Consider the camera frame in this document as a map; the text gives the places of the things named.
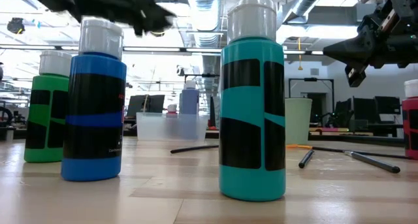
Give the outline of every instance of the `wooden table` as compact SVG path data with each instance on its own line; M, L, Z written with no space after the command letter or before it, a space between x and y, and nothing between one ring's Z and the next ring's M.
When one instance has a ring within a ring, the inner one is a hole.
M311 142L314 146L403 154L400 148ZM66 182L59 163L27 164L24 141L0 144L0 223L418 223L418 162L384 159L391 174L340 153L287 150L287 191L274 202L219 193L218 150L171 155L185 143L124 138L119 177Z

